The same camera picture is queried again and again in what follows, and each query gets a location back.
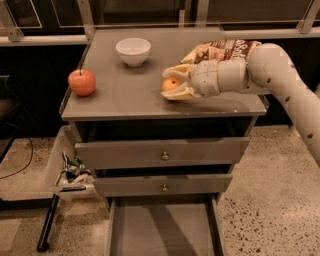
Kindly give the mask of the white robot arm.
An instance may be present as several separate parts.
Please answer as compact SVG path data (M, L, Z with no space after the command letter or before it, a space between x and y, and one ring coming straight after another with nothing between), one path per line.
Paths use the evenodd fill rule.
M172 84L161 92L167 100L209 98L224 92L273 95L320 165L320 98L305 85L280 46L262 44L247 58L170 67L162 77Z

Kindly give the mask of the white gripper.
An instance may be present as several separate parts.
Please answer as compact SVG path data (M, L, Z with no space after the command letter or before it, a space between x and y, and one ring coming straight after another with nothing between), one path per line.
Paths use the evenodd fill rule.
M218 96L221 91L218 83L218 62L215 60L202 61L199 64L180 64L169 67L162 72L162 77L176 77L182 83L175 89L164 91L161 95L167 100L189 100L196 97Z

